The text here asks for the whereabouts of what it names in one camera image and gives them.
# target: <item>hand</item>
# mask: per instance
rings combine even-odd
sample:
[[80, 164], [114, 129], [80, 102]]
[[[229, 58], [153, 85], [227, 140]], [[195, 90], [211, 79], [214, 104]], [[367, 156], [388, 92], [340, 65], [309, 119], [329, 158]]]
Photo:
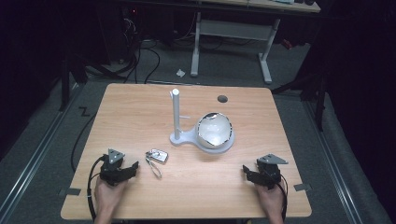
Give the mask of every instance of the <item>hand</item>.
[[[279, 185], [284, 189], [283, 180]], [[255, 184], [256, 190], [259, 192], [260, 204], [267, 215], [271, 224], [283, 223], [283, 193], [278, 185], [274, 185], [273, 189], [268, 189], [262, 185]]]
[[120, 203], [122, 193], [127, 183], [128, 180], [125, 180], [113, 187], [108, 185], [105, 180], [97, 177], [95, 187], [97, 216], [94, 221], [95, 224], [111, 223], [114, 211]]

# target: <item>white base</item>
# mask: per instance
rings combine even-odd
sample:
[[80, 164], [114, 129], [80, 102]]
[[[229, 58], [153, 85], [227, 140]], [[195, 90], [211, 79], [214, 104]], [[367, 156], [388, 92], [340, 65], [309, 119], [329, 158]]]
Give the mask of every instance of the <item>white base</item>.
[[189, 130], [187, 132], [181, 132], [179, 139], [175, 139], [175, 133], [171, 133], [169, 139], [170, 139], [171, 143], [176, 147], [181, 146], [183, 144], [193, 144], [206, 153], [220, 154], [220, 153], [224, 153], [228, 149], [230, 149], [230, 147], [233, 145], [233, 140], [235, 139], [235, 135], [232, 132], [230, 140], [228, 140], [224, 145], [222, 145], [219, 148], [208, 148], [208, 147], [204, 147], [202, 144], [200, 144], [196, 138], [195, 128], [192, 128], [191, 130]]

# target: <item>dark background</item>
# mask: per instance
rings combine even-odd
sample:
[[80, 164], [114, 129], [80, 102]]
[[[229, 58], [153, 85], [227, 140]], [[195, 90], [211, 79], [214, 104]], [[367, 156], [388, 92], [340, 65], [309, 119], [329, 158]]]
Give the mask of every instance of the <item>dark background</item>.
[[[318, 1], [325, 22], [283, 20], [276, 43], [312, 44], [297, 74], [325, 76], [326, 91], [364, 173], [395, 221], [393, 156], [396, 84], [396, 4], [394, 0]], [[67, 1], [0, 3], [0, 159], [28, 119], [46, 100], [62, 73], [66, 52], [97, 63], [125, 58], [118, 6]], [[193, 12], [145, 8], [144, 35], [171, 45], [173, 30], [184, 34]], [[335, 21], [342, 16], [349, 21]], [[120, 43], [121, 48], [111, 46]], [[305, 83], [299, 88], [314, 85]]]

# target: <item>metal rail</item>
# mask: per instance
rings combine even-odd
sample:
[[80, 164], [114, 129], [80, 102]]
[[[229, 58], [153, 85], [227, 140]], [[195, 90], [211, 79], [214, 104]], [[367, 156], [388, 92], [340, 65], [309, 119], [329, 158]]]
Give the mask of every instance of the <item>metal rail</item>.
[[305, 112], [310, 117], [312, 127], [316, 130], [319, 142], [322, 145], [323, 157], [325, 159], [327, 167], [329, 168], [330, 176], [332, 177], [332, 181], [334, 183], [335, 189], [337, 190], [338, 196], [340, 197], [341, 203], [344, 206], [349, 222], [359, 224], [363, 223], [358, 208], [356, 207], [350, 194], [347, 183], [341, 175], [337, 163], [332, 156], [332, 151], [327, 143], [326, 137], [324, 133], [318, 129], [318, 126], [315, 123], [315, 111], [313, 106], [309, 102], [303, 102], [303, 106]]
[[54, 121], [51, 123], [49, 128], [47, 129], [44, 137], [41, 139], [38, 147], [35, 150], [32, 158], [29, 160], [25, 168], [23, 169], [20, 177], [12, 188], [11, 192], [8, 194], [6, 200], [0, 207], [0, 223], [7, 223], [9, 218], [11, 217], [14, 209], [18, 205], [23, 193], [28, 188], [30, 182], [35, 176], [36, 171], [40, 167], [41, 162], [46, 157], [47, 152], [50, 149], [50, 143], [52, 142], [53, 137], [58, 131], [60, 125], [64, 120], [64, 116], [70, 108], [70, 105], [74, 102], [77, 96], [81, 93], [82, 87], [79, 85], [75, 85], [73, 87], [73, 94], [71, 101], [64, 109], [64, 111], [59, 111]]

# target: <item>bowl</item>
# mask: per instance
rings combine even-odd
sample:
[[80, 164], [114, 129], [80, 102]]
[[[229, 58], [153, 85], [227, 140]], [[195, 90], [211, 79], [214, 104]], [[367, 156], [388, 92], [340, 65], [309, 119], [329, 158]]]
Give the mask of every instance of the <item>bowl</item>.
[[233, 126], [225, 115], [209, 113], [198, 120], [195, 131], [202, 146], [216, 149], [230, 140]]

